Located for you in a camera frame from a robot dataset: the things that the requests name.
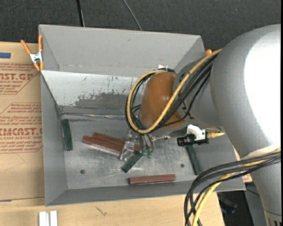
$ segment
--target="cardboard box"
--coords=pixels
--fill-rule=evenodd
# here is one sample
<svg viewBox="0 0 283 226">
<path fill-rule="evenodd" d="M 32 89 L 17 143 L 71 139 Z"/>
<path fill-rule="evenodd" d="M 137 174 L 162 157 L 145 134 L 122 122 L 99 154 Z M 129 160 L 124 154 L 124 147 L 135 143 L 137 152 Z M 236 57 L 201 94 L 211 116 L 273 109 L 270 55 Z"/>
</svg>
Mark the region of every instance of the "cardboard box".
<svg viewBox="0 0 283 226">
<path fill-rule="evenodd" d="M 0 201 L 43 197 L 40 73 L 20 42 L 0 52 Z"/>
</svg>

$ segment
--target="black cable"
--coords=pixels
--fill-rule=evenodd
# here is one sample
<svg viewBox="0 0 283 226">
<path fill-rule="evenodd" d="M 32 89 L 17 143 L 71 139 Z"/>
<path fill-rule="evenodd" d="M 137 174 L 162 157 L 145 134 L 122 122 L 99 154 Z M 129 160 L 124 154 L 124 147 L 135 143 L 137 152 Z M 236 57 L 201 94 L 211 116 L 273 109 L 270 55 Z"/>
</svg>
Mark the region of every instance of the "black cable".
<svg viewBox="0 0 283 226">
<path fill-rule="evenodd" d="M 258 166 L 258 167 L 256 167 L 256 168 L 254 168 L 254 169 L 250 169 L 250 170 L 248 170 L 248 171 L 246 171 L 246 172 L 243 172 L 243 173 L 240 173 L 240 174 L 238 174 L 238 175 L 231 176 L 231 177 L 229 177 L 229 178 L 225 178 L 225 179 L 216 181 L 216 182 L 214 182 L 214 183 L 208 185 L 207 187 L 205 187 L 205 188 L 199 193 L 198 197 L 196 198 L 195 202 L 193 203 L 193 206 L 192 206 L 192 208 L 191 208 L 189 214 L 188 214 L 187 217 L 186 217 L 186 224 L 189 225 L 189 221 L 188 221 L 188 220 L 189 220 L 189 217 L 191 216 L 192 213 L 195 213 L 195 206 L 196 206 L 198 200 L 200 199 L 200 197 L 201 197 L 201 195 L 204 193 L 204 191 L 207 190 L 209 187 L 211 187 L 212 185 L 214 185 L 214 184 L 216 184 L 216 183 L 219 183 L 219 182 L 224 182 L 224 181 L 228 181 L 228 180 L 231 180 L 231 179 L 234 179 L 234 178 L 242 177 L 242 176 L 247 175 L 247 174 L 249 174 L 249 173 L 252 173 L 252 172 L 254 172 L 254 171 L 256 171 L 256 170 L 258 170 L 258 169 L 260 169 L 260 168 L 262 168 L 262 167 L 269 166 L 269 165 L 273 165 L 273 164 L 279 163 L 280 161 L 281 161 L 281 160 L 277 160 L 277 158 L 270 159 L 269 161 L 263 163 L 262 165 L 260 165 L 260 166 Z"/>
<path fill-rule="evenodd" d="M 204 79 L 204 81 L 203 81 L 203 82 L 201 83 L 201 85 L 199 86 L 199 88 L 198 88 L 198 90 L 196 91 L 195 95 L 193 96 L 192 101 L 190 102 L 190 105 L 189 105 L 189 107 L 187 108 L 187 110 L 186 110 L 185 115 L 183 116 L 183 118 L 181 118 L 180 120 L 174 121 L 174 122 L 170 122 L 170 123 L 167 123 L 167 124 L 162 124 L 162 125 L 158 126 L 158 128 L 166 127 L 166 126 L 173 125 L 173 124 L 175 124 L 175 123 L 181 122 L 181 121 L 183 121 L 183 120 L 188 116 L 188 114 L 189 114 L 189 112 L 190 112 L 190 110 L 191 110 L 191 107 L 192 107 L 192 105 L 193 105 L 193 103 L 194 103 L 194 101 L 195 101 L 197 95 L 200 93 L 201 89 L 203 88 L 203 86 L 205 85 L 205 83 L 208 81 L 209 76 L 210 76 L 210 74 Z"/>
<path fill-rule="evenodd" d="M 76 5 L 77 5 L 77 10 L 79 12 L 79 18 L 80 18 L 81 27 L 85 27 L 85 21 L 84 21 L 84 18 L 83 18 L 83 12 L 82 12 L 82 9 L 81 9 L 80 0 L 76 0 Z"/>
<path fill-rule="evenodd" d="M 250 158 L 250 159 L 241 160 L 241 161 L 234 161 L 234 162 L 230 162 L 230 163 L 226 163 L 226 164 L 222 164 L 222 165 L 210 168 L 210 169 L 202 172 L 193 181 L 193 183 L 192 183 L 192 185 L 191 185 L 191 187 L 190 187 L 190 189 L 189 189 L 189 191 L 187 193 L 187 196 L 185 198 L 185 210 L 187 210 L 187 202 L 189 200 L 189 195 L 191 196 L 190 200 L 192 202 L 193 201 L 192 192 L 193 192 L 194 189 L 196 189 L 196 187 L 199 184 L 201 184 L 202 182 L 204 182 L 206 180 L 209 180 L 211 178 L 214 178 L 214 177 L 217 177 L 217 176 L 225 174 L 224 171 L 219 171 L 219 172 L 215 172 L 215 171 L 224 170 L 226 168 L 235 167 L 235 166 L 241 166 L 243 164 L 251 163 L 251 162 L 255 162 L 255 161 L 272 159 L 272 158 L 274 158 L 277 155 L 281 155 L 281 154 L 280 153 L 274 153 L 274 154 L 263 155 L 263 156 L 260 156 L 260 157 L 257 157 L 257 158 Z"/>
<path fill-rule="evenodd" d="M 210 185 L 206 186 L 206 187 L 198 194 L 198 196 L 197 196 L 195 202 L 193 202 L 193 204 L 192 204 L 192 207 L 191 207 L 191 209 L 190 209 L 189 214 L 186 214 L 186 213 L 187 213 L 187 202 L 186 202 L 186 200 L 185 200 L 185 202 L 184 202 L 184 214 L 185 214 L 185 218 L 186 218 L 186 223 L 185 223 L 185 225 L 189 224 L 189 223 L 188 223 L 188 222 L 189 222 L 189 221 L 188 221 L 188 220 L 189 220 L 189 217 L 191 216 L 192 213 L 195 212 L 195 206 L 196 206 L 198 200 L 200 199 L 201 195 L 202 195 L 209 187 L 211 187 L 212 185 L 214 185 L 214 184 L 216 184 L 216 183 L 219 183 L 219 182 L 224 182 L 224 181 L 228 181 L 228 180 L 231 180 L 231 179 L 234 179 L 234 178 L 242 177 L 242 176 L 247 175 L 247 174 L 249 174 L 249 173 L 252 173 L 252 172 L 254 172 L 254 171 L 256 171 L 256 170 L 258 170 L 258 169 L 260 169 L 260 168 L 262 168 L 262 167 L 269 166 L 269 165 L 273 165 L 273 164 L 279 163 L 280 161 L 281 161 L 281 154 L 278 155 L 278 156 L 276 156 L 276 157 L 274 157 L 274 158 L 269 159 L 268 161 L 265 161 L 265 162 L 263 162 L 263 163 L 261 163 L 261 164 L 256 165 L 253 169 L 250 169 L 250 170 L 247 170 L 247 171 L 245 171 L 245 172 L 239 173 L 238 175 L 234 175 L 234 176 L 231 176 L 231 177 L 228 177 L 228 178 L 225 178 L 225 179 L 221 179 L 221 180 L 215 181 L 214 183 L 211 183 Z"/>
<path fill-rule="evenodd" d="M 133 19 L 135 20 L 137 26 L 139 27 L 140 31 L 142 31 L 142 27 L 140 25 L 140 23 L 137 21 L 137 18 L 135 17 L 133 11 L 131 10 L 130 6 L 128 5 L 128 3 L 126 2 L 126 0 L 122 0 L 124 2 L 124 4 L 126 5 L 126 7 L 128 8 L 129 12 L 131 13 Z"/>
<path fill-rule="evenodd" d="M 252 190 L 246 189 L 246 191 L 248 191 L 248 192 L 250 192 L 250 193 L 252 193 L 252 194 L 255 194 L 255 195 L 257 195 L 257 196 L 260 196 L 258 193 L 253 192 Z"/>
</svg>

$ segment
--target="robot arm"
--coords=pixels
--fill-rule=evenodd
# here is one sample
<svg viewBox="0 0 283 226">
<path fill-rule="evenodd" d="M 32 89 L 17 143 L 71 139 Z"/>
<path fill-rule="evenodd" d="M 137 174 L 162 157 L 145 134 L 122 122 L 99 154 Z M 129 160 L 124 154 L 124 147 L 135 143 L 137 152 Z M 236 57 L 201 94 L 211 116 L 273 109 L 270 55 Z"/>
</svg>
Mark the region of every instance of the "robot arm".
<svg viewBox="0 0 283 226">
<path fill-rule="evenodd" d="M 153 76 L 147 84 L 141 104 L 140 131 L 160 137 L 179 137 L 184 129 L 186 133 L 187 125 L 197 122 L 200 128 L 222 127 L 242 158 L 260 156 L 279 148 L 280 40 L 281 25 L 259 28 L 234 39 L 220 53 L 211 55 L 213 59 L 208 61 L 206 67 L 208 72 L 195 69 L 199 76 L 194 78 L 194 86 L 187 80 L 180 88 L 191 86 L 185 90 L 188 92 L 184 96 L 176 94 L 182 103 L 177 107 L 177 103 L 173 102 L 172 108 L 164 116 L 167 120 L 162 120 L 163 124 L 169 126 L 156 126 L 154 128 L 157 130 L 147 131 L 164 112 L 166 103 L 179 91 L 185 75 L 199 63 L 196 61 L 187 65 L 177 76 L 173 73 L 168 86 L 162 85 L 162 82 L 156 84 Z M 157 90 L 158 85 L 164 91 Z M 168 114 L 174 107 L 176 114 Z M 261 196 L 267 225 L 280 225 L 281 164 L 264 167 L 251 176 Z"/>
</svg>

